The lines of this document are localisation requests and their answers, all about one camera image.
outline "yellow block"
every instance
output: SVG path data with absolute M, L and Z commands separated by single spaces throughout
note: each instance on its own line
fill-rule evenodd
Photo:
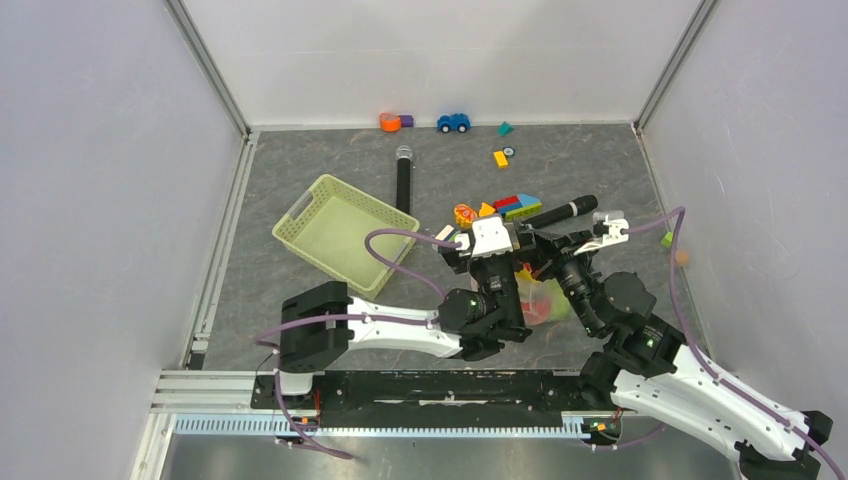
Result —
M 506 161 L 506 155 L 500 150 L 493 153 L 495 156 L 495 163 L 498 164 L 498 168 L 506 168 L 509 166 L 509 162 Z
M 495 210 L 495 207 L 489 205 L 486 202 L 483 202 L 483 205 L 480 205 L 479 215 L 481 217 L 488 217 L 489 215 L 492 215 L 493 213 L 496 213 L 496 212 L 497 212 L 497 210 Z

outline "blue block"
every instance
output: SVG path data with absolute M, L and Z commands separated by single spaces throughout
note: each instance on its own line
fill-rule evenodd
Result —
M 522 205 L 519 203 L 510 203 L 509 205 L 504 205 L 498 209 L 498 213 L 501 215 L 506 215 L 506 212 L 511 212 L 513 210 L 518 210 L 519 208 L 524 208 L 526 205 Z
M 523 193 L 519 193 L 517 195 L 518 202 L 521 203 L 522 207 L 529 207 L 530 205 L 536 205 L 537 203 L 542 203 L 538 198 L 532 195 L 525 195 Z

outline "toy car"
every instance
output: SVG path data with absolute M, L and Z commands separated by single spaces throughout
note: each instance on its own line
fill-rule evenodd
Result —
M 448 133 L 451 130 L 456 130 L 459 133 L 465 133 L 471 128 L 471 120 L 464 113 L 454 113 L 453 115 L 442 115 L 436 123 L 438 128 L 443 133 Z

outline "cable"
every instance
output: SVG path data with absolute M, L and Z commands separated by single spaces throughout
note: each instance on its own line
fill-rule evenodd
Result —
M 640 225 L 634 228 L 628 228 L 623 230 L 622 233 L 631 234 L 631 233 L 642 233 L 647 232 L 648 230 L 652 230 L 654 228 L 659 227 L 660 225 L 664 225 L 666 222 L 673 219 L 675 216 L 677 217 L 677 221 L 674 223 L 674 230 L 672 232 L 671 238 L 671 261 L 669 262 L 669 295 L 671 296 L 671 306 L 674 309 L 674 315 L 677 317 L 678 322 L 680 322 L 680 330 L 683 332 L 683 337 L 686 338 L 686 343 L 689 344 L 689 349 L 692 351 L 692 355 L 695 357 L 695 360 L 701 365 L 701 368 L 704 369 L 707 374 L 712 377 L 713 380 L 718 381 L 721 385 L 724 385 L 728 390 L 735 393 L 737 396 L 747 401 L 751 405 L 757 407 L 762 410 L 765 414 L 773 418 L 776 422 L 780 423 L 786 428 L 792 427 L 792 431 L 795 432 L 804 442 L 807 443 L 816 453 L 818 453 L 822 459 L 827 463 L 827 465 L 833 470 L 833 473 L 836 474 L 836 478 L 838 480 L 845 480 L 845 474 L 842 473 L 842 470 L 836 465 L 836 462 L 833 458 L 822 448 L 821 445 L 818 444 L 815 440 L 810 438 L 809 435 L 804 433 L 800 428 L 791 424 L 791 422 L 780 415 L 778 412 L 772 410 L 768 405 L 763 404 L 748 392 L 742 390 L 737 387 L 732 382 L 728 381 L 725 378 L 719 379 L 719 374 L 712 367 L 710 367 L 710 363 L 704 357 L 704 354 L 701 353 L 701 350 L 698 348 L 695 343 L 695 335 L 692 333 L 692 330 L 689 328 L 688 322 L 686 321 L 685 315 L 683 314 L 683 308 L 680 306 L 680 300 L 677 296 L 677 285 L 676 285 L 676 275 L 675 272 L 677 270 L 675 266 L 675 254 L 677 253 L 677 241 L 680 239 L 680 228 L 683 226 L 683 217 L 686 215 L 686 209 L 683 207 L 677 207 L 671 212 L 662 217 L 656 218 L 645 225 Z
M 373 232 L 365 236 L 365 249 L 368 250 L 368 253 L 370 253 L 372 257 L 376 258 L 378 262 L 393 270 L 397 270 L 401 273 L 409 275 L 410 277 L 421 280 L 422 282 L 426 283 L 430 288 L 432 288 L 439 295 L 439 298 L 445 298 L 445 292 L 442 291 L 442 289 L 436 284 L 436 282 L 431 280 L 426 275 L 410 270 L 404 266 L 398 265 L 397 263 L 377 253 L 374 250 L 374 247 L 371 246 L 371 239 L 379 235 L 402 235 L 405 237 L 414 238 L 422 242 L 431 243 L 433 245 L 438 245 L 440 247 L 445 248 L 459 248 L 461 244 L 456 242 L 446 242 L 444 240 L 436 240 L 435 238 L 429 235 L 425 235 L 423 233 L 410 232 L 408 230 L 401 230 L 399 228 L 381 228 L 379 230 L 374 230 Z
M 276 335 L 282 333 L 286 330 L 291 330 L 297 327 L 303 327 L 306 325 L 313 325 L 316 323 L 326 323 L 331 321 L 341 321 L 341 320 L 364 320 L 365 317 L 369 317 L 374 321 L 382 321 L 382 322 L 392 322 L 392 323 L 400 323 L 404 325 L 418 325 L 425 327 L 427 325 L 427 321 L 425 320 L 410 320 L 407 318 L 393 317 L 390 315 L 365 315 L 365 314 L 357 314 L 357 313 L 340 313 L 340 314 L 329 314 L 329 315 L 318 315 L 314 317 L 306 317 L 300 318 L 297 320 L 292 320 L 290 322 L 283 323 L 282 325 L 278 325 L 273 328 L 269 328 L 264 332 L 257 335 L 254 339 L 257 345 L 269 345 L 271 344 L 268 339 L 272 335 Z M 276 348 L 276 344 L 274 345 L 274 350 L 271 355 L 276 356 L 276 368 L 274 368 L 274 390 L 277 398 L 277 405 L 280 407 L 280 410 L 283 412 L 283 416 L 286 417 L 286 421 L 289 422 L 289 426 L 292 430 L 297 433 L 297 435 L 303 440 L 303 444 L 295 444 L 289 443 L 290 448 L 298 448 L 302 450 L 312 450 L 317 452 L 326 453 L 327 455 L 332 455 L 337 458 L 341 458 L 344 460 L 350 460 L 353 458 L 353 455 L 343 452 L 341 450 L 336 450 L 333 448 L 328 448 L 317 441 L 315 441 L 312 437 L 306 434 L 303 427 L 301 427 L 297 422 L 294 421 L 288 409 L 286 408 L 286 403 L 283 400 L 283 390 L 282 390 L 282 371 L 280 370 L 280 352 Z
M 660 433 L 665 431 L 665 427 L 666 427 L 666 424 L 661 423 L 661 424 L 657 425 L 656 428 L 654 428 L 653 430 L 651 430 L 650 432 L 645 434 L 644 436 L 639 437 L 635 440 L 630 440 L 628 442 L 624 442 L 624 443 L 616 443 L 615 445 L 588 444 L 588 446 L 592 449 L 593 452 L 596 452 L 598 450 L 600 450 L 602 452 L 614 452 L 614 451 L 621 450 L 623 448 L 635 447 L 636 445 L 640 445 L 640 444 L 647 442 L 648 440 L 656 437 L 657 435 L 659 435 Z

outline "colorful building block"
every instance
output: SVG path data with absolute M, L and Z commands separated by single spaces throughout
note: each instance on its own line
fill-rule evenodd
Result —
M 495 214 L 495 213 L 498 213 L 498 211 L 495 210 L 495 207 L 489 205 L 486 202 L 483 202 L 483 205 L 480 205 L 480 211 L 477 212 L 477 214 L 481 217 L 488 217 L 489 215 L 492 215 L 492 214 Z
M 542 203 L 541 200 L 534 197 L 533 195 L 527 195 L 525 193 L 519 193 L 516 195 L 518 197 L 518 202 L 521 203 L 522 207 L 528 207 L 530 205 L 535 205 L 537 203 Z
M 477 219 L 477 212 L 468 205 L 460 203 L 453 209 L 453 218 L 459 228 L 471 228 L 471 222 Z
M 434 238 L 436 240 L 449 241 L 448 239 L 451 238 L 455 233 L 456 233 L 456 227 L 454 227 L 453 225 L 445 225 L 445 228 L 443 228 L 442 231 L 439 232 L 439 234 L 436 235 Z M 438 245 L 432 245 L 432 247 L 433 247 L 433 250 L 436 250 L 436 251 L 439 250 Z
M 492 205 L 495 207 L 496 210 L 500 210 L 501 207 L 505 207 L 513 203 L 521 203 L 521 200 L 518 199 L 518 195 L 512 195 L 509 197 L 504 197 L 500 200 L 495 200 L 495 203 L 493 203 Z
M 504 169 L 509 166 L 506 155 L 502 151 L 498 150 L 493 155 L 495 156 L 495 163 L 498 164 L 498 168 Z
M 689 265 L 689 252 L 682 248 L 678 248 L 677 251 L 674 252 L 674 264 L 678 268 Z
M 507 122 L 504 122 L 504 123 L 501 124 L 501 127 L 498 128 L 498 135 L 503 137 L 504 135 L 506 135 L 507 133 L 509 133 L 513 130 L 515 130 L 515 129 L 512 128 L 512 125 L 508 124 Z
M 513 210 L 518 210 L 520 208 L 523 208 L 523 206 L 520 203 L 510 203 L 509 205 L 504 205 L 501 208 L 499 208 L 498 213 L 500 213 L 501 216 L 505 217 L 507 213 L 509 213 Z
M 513 220 L 516 218 L 528 217 L 542 209 L 542 204 L 527 205 L 526 207 L 510 210 L 504 214 L 504 220 Z
M 398 115 L 400 117 L 400 126 L 402 128 L 410 128 L 415 126 L 415 119 L 412 115 Z

